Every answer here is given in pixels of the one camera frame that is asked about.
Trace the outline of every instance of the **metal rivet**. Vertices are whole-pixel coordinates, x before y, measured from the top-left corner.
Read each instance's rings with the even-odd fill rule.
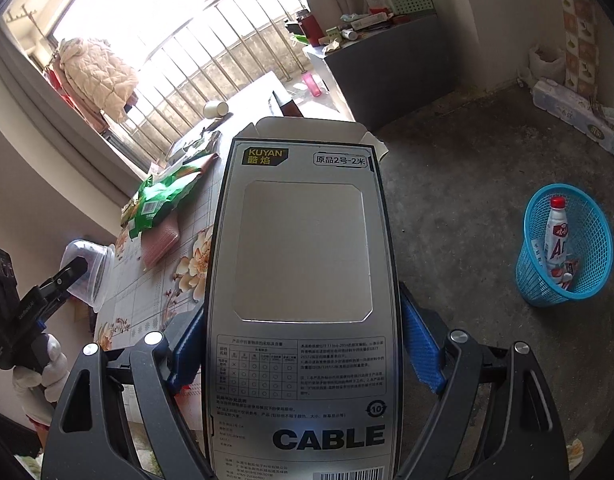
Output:
[[[449,336],[455,343],[467,343],[469,339],[469,336],[462,330],[454,330]]]
[[[89,343],[85,345],[85,348],[82,349],[82,353],[85,355],[93,355],[98,352],[98,345],[96,343]]]
[[[145,343],[148,345],[157,345],[162,341],[162,334],[160,332],[149,332],[145,336]]]
[[[518,352],[519,354],[529,354],[529,345],[527,343],[519,341],[514,345],[514,350],[516,350],[516,352]]]

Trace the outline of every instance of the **beige jacket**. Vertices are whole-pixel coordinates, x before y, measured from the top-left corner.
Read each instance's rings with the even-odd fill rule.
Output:
[[[104,40],[61,41],[58,53],[60,68],[73,89],[117,123],[123,122],[123,108],[138,85],[135,69],[116,56]]]

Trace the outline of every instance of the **gray cabinet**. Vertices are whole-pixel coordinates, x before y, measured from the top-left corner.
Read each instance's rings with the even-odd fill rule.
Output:
[[[436,13],[371,32],[327,54],[303,51],[338,111],[375,131],[451,92],[455,62]]]

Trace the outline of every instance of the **hand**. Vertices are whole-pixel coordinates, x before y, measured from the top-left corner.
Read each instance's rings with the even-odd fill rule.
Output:
[[[45,426],[52,424],[51,402],[58,401],[69,377],[67,358],[60,351],[60,343],[53,335],[48,334],[48,336],[47,354],[50,361],[42,374],[23,366],[14,367],[13,373],[14,391],[22,404],[23,411],[30,419]],[[46,388],[44,395],[39,388],[35,388],[40,384]]]

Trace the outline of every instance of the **blue waste basket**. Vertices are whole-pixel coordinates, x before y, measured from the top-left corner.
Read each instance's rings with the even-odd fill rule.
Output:
[[[580,260],[569,290],[563,290],[540,266],[532,240],[542,248],[545,224],[553,196],[565,197],[569,224],[568,253]],[[580,189],[568,184],[550,184],[540,189],[525,211],[524,240],[516,263],[516,285],[527,303],[551,306],[567,300],[584,300],[596,294],[607,281],[612,267],[612,235],[603,212]]]

